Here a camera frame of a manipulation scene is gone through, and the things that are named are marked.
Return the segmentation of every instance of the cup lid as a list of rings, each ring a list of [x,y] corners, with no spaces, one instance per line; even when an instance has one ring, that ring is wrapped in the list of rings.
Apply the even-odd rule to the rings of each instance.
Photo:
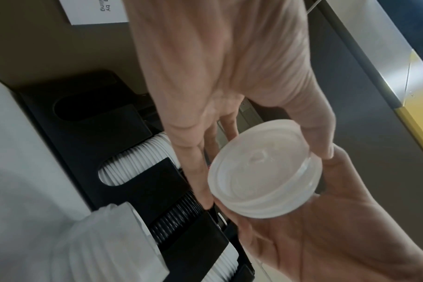
[[[230,141],[213,160],[208,183],[234,212],[267,218],[306,202],[321,170],[300,126],[282,119],[254,126]]]

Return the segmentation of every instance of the yellow edge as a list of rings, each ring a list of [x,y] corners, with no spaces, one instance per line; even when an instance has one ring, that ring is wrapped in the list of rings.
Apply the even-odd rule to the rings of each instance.
[[[423,130],[411,116],[410,112],[405,107],[395,109],[395,111],[423,148]]]

